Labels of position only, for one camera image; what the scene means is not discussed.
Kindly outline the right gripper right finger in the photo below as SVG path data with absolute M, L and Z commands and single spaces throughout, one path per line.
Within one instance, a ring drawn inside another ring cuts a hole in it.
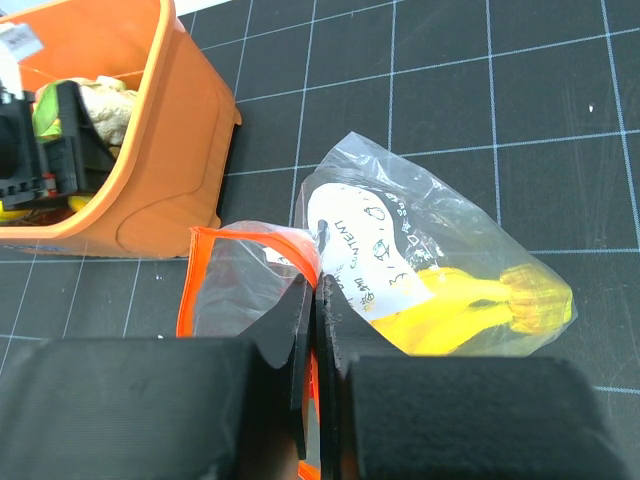
M 316 290 L 325 479 L 626 479 L 587 378 L 549 357 L 409 356 Z

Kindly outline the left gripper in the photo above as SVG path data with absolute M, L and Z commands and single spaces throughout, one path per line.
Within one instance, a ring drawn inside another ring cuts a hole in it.
M 64 197 L 94 194 L 108 178 L 116 158 L 99 137 L 82 101 L 80 87 L 64 81 L 55 87 L 61 105 L 61 132 L 36 135 L 35 97 L 1 94 L 1 203 L 5 210 L 27 210 Z

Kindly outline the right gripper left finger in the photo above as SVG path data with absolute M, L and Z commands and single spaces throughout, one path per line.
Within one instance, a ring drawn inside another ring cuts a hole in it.
M 1 376 L 5 479 L 294 479 L 313 290 L 297 277 L 236 336 L 70 339 Z

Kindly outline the red zipper clear bag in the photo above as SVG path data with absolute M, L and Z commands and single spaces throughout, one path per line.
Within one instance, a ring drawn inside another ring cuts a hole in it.
M 305 278 L 316 293 L 325 275 L 373 328 L 373 320 L 433 297 L 418 277 L 422 270 L 453 267 L 497 279 L 529 263 L 554 272 L 435 175 L 351 133 L 303 182 L 292 227 L 239 221 L 192 230 L 177 333 L 236 336 L 295 278 Z M 573 311 L 556 334 L 528 336 L 501 326 L 446 355 L 398 349 L 409 356 L 533 357 L 574 321 L 574 300 Z

